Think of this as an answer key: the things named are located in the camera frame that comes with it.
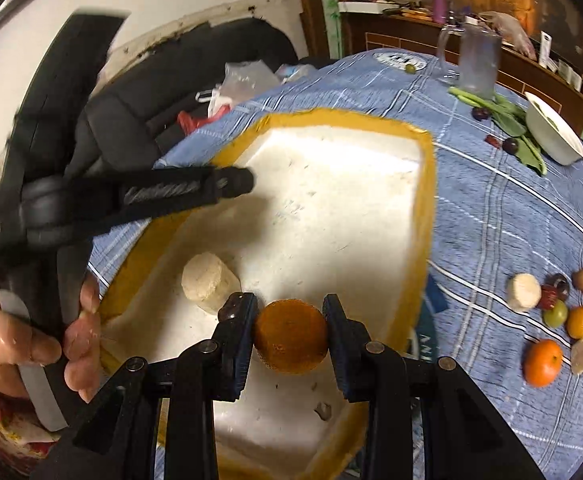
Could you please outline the person left hand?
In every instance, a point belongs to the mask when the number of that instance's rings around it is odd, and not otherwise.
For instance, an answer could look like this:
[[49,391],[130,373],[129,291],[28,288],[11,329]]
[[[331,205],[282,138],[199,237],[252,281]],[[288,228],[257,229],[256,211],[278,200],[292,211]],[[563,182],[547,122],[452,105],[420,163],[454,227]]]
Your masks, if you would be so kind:
[[95,396],[101,381],[101,317],[98,280],[86,274],[80,290],[80,314],[64,335],[64,341],[41,333],[0,306],[0,393],[26,399],[28,393],[19,375],[21,365],[50,365],[67,359],[67,387],[84,402]]

